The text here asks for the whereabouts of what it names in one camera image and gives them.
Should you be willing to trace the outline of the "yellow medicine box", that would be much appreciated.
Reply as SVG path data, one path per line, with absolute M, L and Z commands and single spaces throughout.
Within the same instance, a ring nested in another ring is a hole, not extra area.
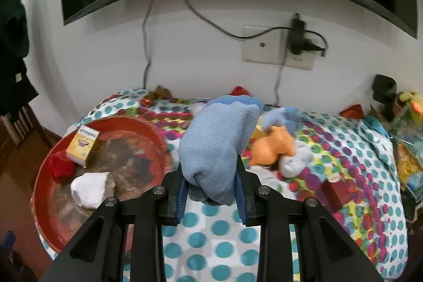
M 74 163 L 85 168 L 99 135 L 99 131 L 82 125 L 79 130 L 76 131 L 76 134 L 66 149 L 67 157 Z

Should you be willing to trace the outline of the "crumpled white plastic wrap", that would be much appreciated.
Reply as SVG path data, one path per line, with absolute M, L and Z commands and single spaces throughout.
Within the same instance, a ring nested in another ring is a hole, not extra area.
M 205 106 L 206 104 L 204 102 L 195 102 L 188 106 L 188 110 L 195 117 L 200 113 L 200 111 L 202 111 L 202 109 L 204 109 Z

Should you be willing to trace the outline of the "dark green hanging clothes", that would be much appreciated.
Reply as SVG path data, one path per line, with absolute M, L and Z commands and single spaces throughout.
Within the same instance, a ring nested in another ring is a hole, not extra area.
M 38 92 L 27 76 L 29 54 L 26 11 L 21 0 L 1 0 L 1 115 L 17 112 Z

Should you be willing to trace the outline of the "white wall socket plate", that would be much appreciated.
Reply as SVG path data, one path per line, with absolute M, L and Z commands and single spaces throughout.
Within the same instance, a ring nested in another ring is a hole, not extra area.
M 277 29 L 253 39 L 242 42 L 242 60 L 244 62 L 281 65 L 300 70 L 312 70 L 315 53 L 303 52 L 294 55 L 290 51 L 285 54 L 287 34 L 284 29 Z

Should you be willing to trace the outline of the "polka dot bedsheet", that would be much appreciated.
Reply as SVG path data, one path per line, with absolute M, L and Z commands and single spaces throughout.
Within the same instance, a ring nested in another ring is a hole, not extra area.
M 284 197 L 325 202 L 321 185 L 338 174 L 350 202 L 334 212 L 385 281 L 395 281 L 407 266 L 404 207 L 392 144 L 363 121 L 304 111 L 297 138 L 312 160 L 295 178 L 252 167 L 263 184 Z M 187 203 L 177 227 L 163 229 L 168 281 L 254 281 L 259 228 L 241 223 L 235 206 Z

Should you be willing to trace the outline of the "black power adapter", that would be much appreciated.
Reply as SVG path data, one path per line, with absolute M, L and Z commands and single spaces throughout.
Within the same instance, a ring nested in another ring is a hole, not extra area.
M 300 18 L 299 13 L 294 13 L 291 18 L 291 27 L 287 36 L 287 44 L 290 52 L 294 55 L 301 55 L 305 43 L 305 21 Z

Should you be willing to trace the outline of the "red rolled sock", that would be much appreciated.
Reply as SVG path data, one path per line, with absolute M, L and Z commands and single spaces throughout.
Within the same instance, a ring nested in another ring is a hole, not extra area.
M 230 93 L 231 96 L 250 96 L 250 93 L 241 86 L 236 86 Z

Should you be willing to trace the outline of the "red round tray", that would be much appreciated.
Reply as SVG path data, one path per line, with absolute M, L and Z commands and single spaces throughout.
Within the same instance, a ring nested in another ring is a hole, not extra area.
M 39 168 L 31 212 L 54 257 L 107 197 L 141 196 L 172 170 L 163 129 L 141 117 L 113 116 L 63 137 Z

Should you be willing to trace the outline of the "dark red gold box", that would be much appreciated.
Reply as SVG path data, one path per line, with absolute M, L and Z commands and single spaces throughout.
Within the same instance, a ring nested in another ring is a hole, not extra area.
M 321 188 L 333 212 L 338 212 L 344 205 L 352 200 L 347 184 L 341 179 L 339 173 L 329 175 L 323 182 Z

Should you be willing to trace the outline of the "yellow crochet doll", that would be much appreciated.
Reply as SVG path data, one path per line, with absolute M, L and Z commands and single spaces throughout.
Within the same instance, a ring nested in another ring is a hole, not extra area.
M 423 97 L 418 92 L 401 92 L 398 95 L 400 104 L 408 105 L 412 119 L 419 125 L 423 120 Z

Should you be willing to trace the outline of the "red packet by wall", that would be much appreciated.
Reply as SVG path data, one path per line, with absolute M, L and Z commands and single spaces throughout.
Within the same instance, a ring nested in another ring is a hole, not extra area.
M 347 119 L 364 119 L 365 114 L 360 104 L 354 104 L 339 112 L 341 117 Z

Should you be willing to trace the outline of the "plastic bag of snacks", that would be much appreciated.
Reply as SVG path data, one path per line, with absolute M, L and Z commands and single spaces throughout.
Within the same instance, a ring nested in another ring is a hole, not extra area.
M 370 115 L 382 123 L 392 141 L 401 189 L 417 202 L 422 202 L 422 123 L 414 120 L 409 105 L 391 122 L 387 122 L 373 106 Z

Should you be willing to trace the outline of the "brown small toy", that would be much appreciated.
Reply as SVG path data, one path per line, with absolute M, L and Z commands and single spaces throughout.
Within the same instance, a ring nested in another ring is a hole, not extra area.
M 171 99 L 172 97 L 169 89 L 158 85 L 154 90 L 149 91 L 139 103 L 142 107 L 151 108 L 158 100 Z

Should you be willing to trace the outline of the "red sock in tray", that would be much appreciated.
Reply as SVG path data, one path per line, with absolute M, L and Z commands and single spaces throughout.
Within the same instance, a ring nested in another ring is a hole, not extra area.
M 47 167 L 51 170 L 56 183 L 64 183 L 75 176 L 75 163 L 68 158 L 65 150 L 49 154 Z

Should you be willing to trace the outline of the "orange plush toy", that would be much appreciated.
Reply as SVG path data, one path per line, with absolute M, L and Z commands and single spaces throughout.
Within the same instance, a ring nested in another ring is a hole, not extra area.
M 270 134 L 255 140 L 250 153 L 249 166 L 273 165 L 281 155 L 295 156 L 295 139 L 285 126 L 271 126 Z

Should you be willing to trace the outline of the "light blue sock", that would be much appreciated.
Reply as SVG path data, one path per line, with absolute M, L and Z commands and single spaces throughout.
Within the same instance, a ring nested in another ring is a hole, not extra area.
M 183 134 L 178 148 L 183 176 L 202 197 L 219 205 L 235 201 L 237 157 L 255 130 L 263 101 L 224 95 L 208 101 Z

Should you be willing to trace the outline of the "grey white sock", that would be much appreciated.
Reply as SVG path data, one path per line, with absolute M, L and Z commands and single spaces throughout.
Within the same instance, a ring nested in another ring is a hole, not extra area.
M 295 178 L 312 162 L 310 146 L 301 140 L 295 141 L 296 153 L 290 157 L 283 155 L 279 160 L 279 172 L 284 178 Z

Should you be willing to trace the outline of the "small blue sock ball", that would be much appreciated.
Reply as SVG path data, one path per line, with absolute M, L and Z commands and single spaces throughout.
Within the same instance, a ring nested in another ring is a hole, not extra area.
M 300 120 L 300 110 L 296 107 L 280 107 L 263 114 L 262 128 L 268 132 L 271 126 L 284 126 L 294 137 L 299 129 Z

